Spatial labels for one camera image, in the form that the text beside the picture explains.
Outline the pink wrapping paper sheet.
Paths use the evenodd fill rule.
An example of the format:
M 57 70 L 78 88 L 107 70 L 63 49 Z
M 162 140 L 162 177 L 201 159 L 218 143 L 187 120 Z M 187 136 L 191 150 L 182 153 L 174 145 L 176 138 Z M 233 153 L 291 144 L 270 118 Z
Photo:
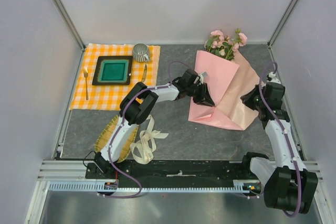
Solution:
M 240 97 L 259 82 L 259 76 L 240 52 L 229 61 L 206 51 L 196 53 L 195 71 L 207 72 L 204 78 L 214 107 L 190 104 L 188 120 L 226 130 L 247 129 L 258 115 L 242 103 Z

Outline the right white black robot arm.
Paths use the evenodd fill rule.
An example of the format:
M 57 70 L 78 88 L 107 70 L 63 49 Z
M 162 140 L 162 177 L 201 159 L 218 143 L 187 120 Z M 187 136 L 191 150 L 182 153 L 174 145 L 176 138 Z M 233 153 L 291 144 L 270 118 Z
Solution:
M 256 85 L 241 97 L 245 106 L 257 111 L 273 150 L 275 166 L 267 155 L 248 152 L 240 166 L 248 179 L 257 176 L 268 208 L 282 210 L 288 217 L 306 214 L 318 185 L 316 173 L 308 171 L 291 134 L 288 113 L 282 109 L 285 87 L 280 81 Z

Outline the pink rose stem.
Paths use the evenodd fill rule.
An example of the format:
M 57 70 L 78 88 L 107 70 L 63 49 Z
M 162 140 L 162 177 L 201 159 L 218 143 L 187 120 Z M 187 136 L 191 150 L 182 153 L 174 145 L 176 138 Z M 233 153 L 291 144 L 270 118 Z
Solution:
M 227 54 L 228 60 L 234 59 L 234 53 L 238 51 L 240 47 L 243 47 L 247 44 L 247 36 L 240 31 L 239 28 L 236 28 L 234 37 L 231 38 L 229 42 L 229 51 Z
M 210 33 L 210 38 L 212 39 L 212 48 L 221 47 L 225 40 L 224 34 L 220 30 L 215 30 Z

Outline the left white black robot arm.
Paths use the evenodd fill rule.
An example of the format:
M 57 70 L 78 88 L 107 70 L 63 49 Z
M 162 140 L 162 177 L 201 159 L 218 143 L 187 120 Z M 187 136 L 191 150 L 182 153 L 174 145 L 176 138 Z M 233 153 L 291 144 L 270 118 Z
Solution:
M 125 96 L 120 104 L 117 125 L 107 144 L 94 157 L 97 173 L 103 178 L 111 178 L 115 173 L 115 165 L 122 148 L 134 128 L 142 124 L 150 115 L 156 103 L 175 101 L 185 96 L 193 99 L 198 105 L 214 107 L 207 83 L 206 72 L 197 73 L 187 69 L 181 77 L 162 86 L 148 87 L 138 82 Z

